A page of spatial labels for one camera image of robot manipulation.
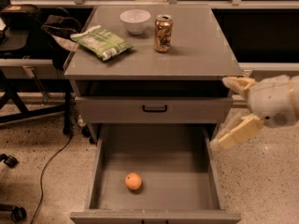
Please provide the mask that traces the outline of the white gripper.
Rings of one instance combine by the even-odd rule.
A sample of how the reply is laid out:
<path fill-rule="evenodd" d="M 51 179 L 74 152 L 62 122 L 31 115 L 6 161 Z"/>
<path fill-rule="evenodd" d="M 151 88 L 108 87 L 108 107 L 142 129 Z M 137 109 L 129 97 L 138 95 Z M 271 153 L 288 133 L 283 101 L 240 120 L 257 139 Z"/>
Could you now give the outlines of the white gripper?
<path fill-rule="evenodd" d="M 294 124 L 294 78 L 286 75 L 266 78 L 257 83 L 250 77 L 224 77 L 223 85 L 247 99 L 247 116 L 237 114 L 210 141 L 212 150 L 245 142 L 256 135 L 263 124 L 270 128 Z"/>

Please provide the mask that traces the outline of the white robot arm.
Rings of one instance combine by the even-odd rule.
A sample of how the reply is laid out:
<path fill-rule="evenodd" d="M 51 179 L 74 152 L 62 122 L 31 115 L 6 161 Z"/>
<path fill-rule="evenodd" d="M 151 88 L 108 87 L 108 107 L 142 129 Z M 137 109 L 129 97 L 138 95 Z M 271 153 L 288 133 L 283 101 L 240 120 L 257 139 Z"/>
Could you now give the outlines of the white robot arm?
<path fill-rule="evenodd" d="M 226 149 L 255 136 L 264 126 L 293 126 L 299 121 L 299 76 L 286 75 L 256 81 L 249 77 L 224 77 L 224 86 L 246 102 L 249 115 L 237 114 L 210 142 L 213 150 Z"/>

